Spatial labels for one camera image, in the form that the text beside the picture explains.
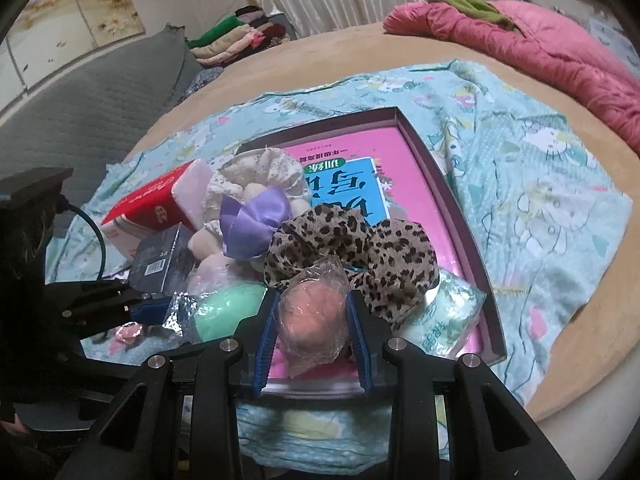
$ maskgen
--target leopard print scrunchie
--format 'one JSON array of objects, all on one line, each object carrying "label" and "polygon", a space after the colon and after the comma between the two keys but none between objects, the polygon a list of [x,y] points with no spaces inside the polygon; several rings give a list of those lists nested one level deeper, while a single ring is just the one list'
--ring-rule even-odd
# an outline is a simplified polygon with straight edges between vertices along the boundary
[{"label": "leopard print scrunchie", "polygon": [[359,210],[328,204],[280,225],[266,255],[264,281],[284,290],[301,270],[333,255],[352,288],[363,293],[369,313],[394,328],[438,284],[436,254],[420,224],[387,219],[369,227]]}]

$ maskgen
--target metal bolt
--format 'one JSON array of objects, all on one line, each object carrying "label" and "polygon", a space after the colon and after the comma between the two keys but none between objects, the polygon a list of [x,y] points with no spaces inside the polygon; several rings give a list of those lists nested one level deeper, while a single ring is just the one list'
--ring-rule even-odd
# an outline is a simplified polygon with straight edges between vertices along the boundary
[{"label": "metal bolt", "polygon": [[153,368],[154,370],[156,370],[158,368],[162,368],[165,362],[166,362],[166,359],[164,358],[164,356],[152,355],[149,358],[149,361],[146,362],[146,364],[149,365],[149,368]]},{"label": "metal bolt", "polygon": [[230,337],[229,339],[225,339],[222,343],[220,343],[220,349],[223,352],[233,352],[238,347],[238,341],[236,341],[232,337]]},{"label": "metal bolt", "polygon": [[392,337],[386,342],[386,344],[389,348],[395,351],[404,350],[406,348],[406,341],[401,337]]},{"label": "metal bolt", "polygon": [[464,354],[462,356],[462,362],[469,368],[478,368],[480,366],[480,363],[482,362],[482,359],[479,358],[476,354]]}]

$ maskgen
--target gray quilted pad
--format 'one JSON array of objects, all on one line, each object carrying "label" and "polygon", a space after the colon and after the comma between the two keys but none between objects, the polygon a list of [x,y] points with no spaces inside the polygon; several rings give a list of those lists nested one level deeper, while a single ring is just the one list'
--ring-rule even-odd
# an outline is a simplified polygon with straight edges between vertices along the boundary
[{"label": "gray quilted pad", "polygon": [[[122,161],[200,70],[174,27],[79,66],[0,128],[0,178],[36,166],[74,168],[63,193],[87,202],[106,165]],[[69,221],[56,224],[57,236]]]}]

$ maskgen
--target pink comforter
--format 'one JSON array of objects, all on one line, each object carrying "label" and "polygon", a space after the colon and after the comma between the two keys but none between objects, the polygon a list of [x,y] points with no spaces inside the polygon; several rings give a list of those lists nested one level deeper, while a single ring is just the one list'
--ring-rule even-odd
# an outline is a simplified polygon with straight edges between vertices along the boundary
[{"label": "pink comforter", "polygon": [[572,20],[515,0],[492,2],[522,35],[469,18],[444,3],[397,6],[387,32],[453,41],[509,64],[575,98],[640,153],[640,82],[626,66]]}]

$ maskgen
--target green and white packet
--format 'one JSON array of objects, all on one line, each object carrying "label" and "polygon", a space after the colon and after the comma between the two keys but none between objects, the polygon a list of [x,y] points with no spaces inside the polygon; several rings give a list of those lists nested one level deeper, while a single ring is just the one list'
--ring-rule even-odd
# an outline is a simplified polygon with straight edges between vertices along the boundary
[{"label": "green and white packet", "polygon": [[440,282],[425,293],[424,301],[404,320],[397,335],[427,354],[455,358],[478,323],[485,297],[484,292],[441,267]]}]

